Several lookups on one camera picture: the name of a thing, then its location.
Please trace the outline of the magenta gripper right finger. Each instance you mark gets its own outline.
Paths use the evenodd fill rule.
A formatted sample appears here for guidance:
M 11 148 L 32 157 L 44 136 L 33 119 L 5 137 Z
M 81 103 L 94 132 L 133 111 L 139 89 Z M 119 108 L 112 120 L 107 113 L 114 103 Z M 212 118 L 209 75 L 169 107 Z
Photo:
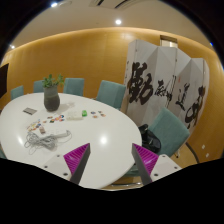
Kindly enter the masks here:
M 132 144 L 132 155 L 137 165 L 142 183 L 144 185 L 150 184 L 152 182 L 150 175 L 159 156 L 137 144 Z

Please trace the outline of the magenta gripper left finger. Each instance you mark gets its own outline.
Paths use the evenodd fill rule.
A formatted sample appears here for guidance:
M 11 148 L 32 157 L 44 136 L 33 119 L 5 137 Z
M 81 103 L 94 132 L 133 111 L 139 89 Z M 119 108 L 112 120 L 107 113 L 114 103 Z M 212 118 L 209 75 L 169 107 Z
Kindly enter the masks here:
M 70 181 L 79 184 L 90 156 L 90 144 L 84 144 L 64 155 L 64 160 L 71 172 Z

